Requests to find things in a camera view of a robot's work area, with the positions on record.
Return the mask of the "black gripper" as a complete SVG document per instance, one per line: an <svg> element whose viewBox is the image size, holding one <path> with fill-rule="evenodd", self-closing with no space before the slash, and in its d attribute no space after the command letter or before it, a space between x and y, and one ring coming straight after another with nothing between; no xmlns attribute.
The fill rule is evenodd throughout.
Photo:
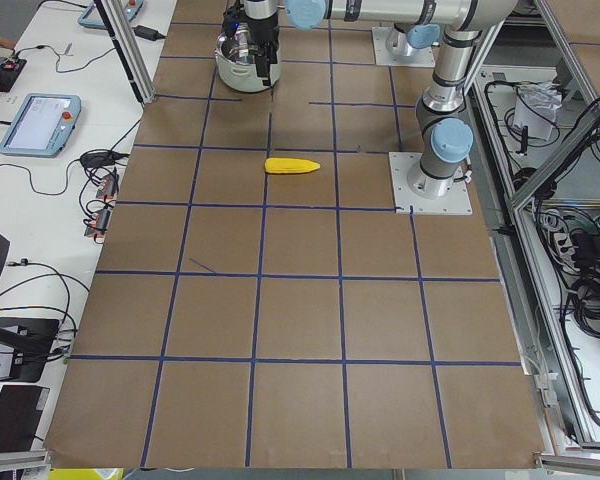
<svg viewBox="0 0 600 480"><path fill-rule="evenodd" d="M270 64L278 63L279 23L275 0L245 0L246 22L257 53L256 74L265 87L271 87Z"/></svg>

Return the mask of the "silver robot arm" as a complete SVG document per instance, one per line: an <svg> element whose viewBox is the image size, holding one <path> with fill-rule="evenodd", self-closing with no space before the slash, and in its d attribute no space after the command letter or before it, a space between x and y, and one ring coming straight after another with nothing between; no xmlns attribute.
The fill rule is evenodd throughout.
<svg viewBox="0 0 600 480"><path fill-rule="evenodd" d="M260 92L279 80L280 9L276 1L236 1L225 10L216 60L223 81L231 88ZM386 30L381 51L407 59L430 52L439 36L436 24L395 23Z"/></svg>
<svg viewBox="0 0 600 480"><path fill-rule="evenodd" d="M286 1L285 13L299 29L324 19L391 21L444 28L432 80L416 106L424 152L409 170L409 188L437 199L448 193L454 174L473 145L473 132L456 112L464 106L466 73L483 30L504 20L514 1Z"/></svg>

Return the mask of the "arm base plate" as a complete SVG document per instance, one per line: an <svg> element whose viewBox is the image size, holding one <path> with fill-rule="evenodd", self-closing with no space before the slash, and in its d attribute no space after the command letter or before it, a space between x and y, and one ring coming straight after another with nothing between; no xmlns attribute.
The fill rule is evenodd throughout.
<svg viewBox="0 0 600 480"><path fill-rule="evenodd" d="M458 167L443 180L428 177L421 169L421 153L390 152L389 164L397 214L456 215L473 213L467 184Z"/></svg>
<svg viewBox="0 0 600 480"><path fill-rule="evenodd" d="M375 63L381 66L433 68L432 45L439 40L440 26L435 24L373 27Z"/></svg>

